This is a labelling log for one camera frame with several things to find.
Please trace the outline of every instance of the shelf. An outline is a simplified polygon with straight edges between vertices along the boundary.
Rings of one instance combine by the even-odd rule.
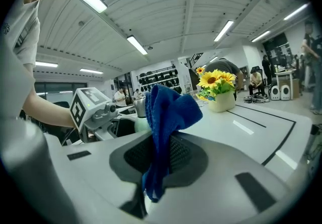
[[[153,77],[155,75],[159,75],[159,74],[162,74],[162,73],[165,73],[165,72],[171,72],[171,71],[174,71],[176,70],[175,68],[172,68],[171,70],[165,70],[165,71],[162,71],[162,72],[158,72],[158,73],[153,73],[153,74],[149,74],[148,76],[144,76],[144,77],[140,77],[140,75],[138,75],[139,79],[142,79],[142,78],[149,78],[149,77]]]
[[[147,85],[153,85],[153,84],[157,84],[157,83],[162,83],[162,82],[165,82],[165,81],[168,81],[168,80],[171,80],[171,79],[176,79],[176,78],[178,78],[178,77],[172,77],[172,78],[169,78],[169,79],[157,81],[157,82],[150,83],[150,84],[147,84]]]

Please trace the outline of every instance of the white table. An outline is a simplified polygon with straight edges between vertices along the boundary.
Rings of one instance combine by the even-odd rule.
[[[203,118],[181,132],[232,146],[283,181],[297,168],[310,136],[309,118],[247,103],[222,113],[208,105],[200,109]]]
[[[293,100],[293,76],[292,76],[292,74],[294,73],[294,71],[295,70],[288,70],[288,71],[285,71],[285,72],[275,73],[278,89],[280,89],[280,82],[278,80],[278,77],[281,77],[281,76],[290,76],[291,100]]]

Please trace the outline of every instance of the white floor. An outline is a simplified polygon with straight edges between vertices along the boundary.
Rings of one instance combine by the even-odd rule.
[[[243,101],[243,98],[248,95],[249,91],[240,92],[239,94],[237,94],[237,101]],[[312,93],[304,92],[303,96],[300,96],[300,98],[292,101],[270,101],[268,103],[257,105],[286,111],[293,114],[303,115],[310,118],[313,124],[322,124],[322,115],[314,115],[309,109],[312,103],[312,96]]]

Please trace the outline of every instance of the man sitting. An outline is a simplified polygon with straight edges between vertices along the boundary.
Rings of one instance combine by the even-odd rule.
[[[251,84],[248,86],[248,88],[250,89],[250,95],[253,95],[254,88],[260,89],[262,95],[265,95],[262,75],[256,72],[256,69],[252,69],[251,71]]]

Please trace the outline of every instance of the speaker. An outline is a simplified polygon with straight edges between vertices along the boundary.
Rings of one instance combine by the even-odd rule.
[[[291,99],[291,91],[288,85],[282,85],[281,87],[281,100],[289,101]]]
[[[281,99],[280,90],[277,86],[272,87],[270,97],[272,101],[279,101]]]

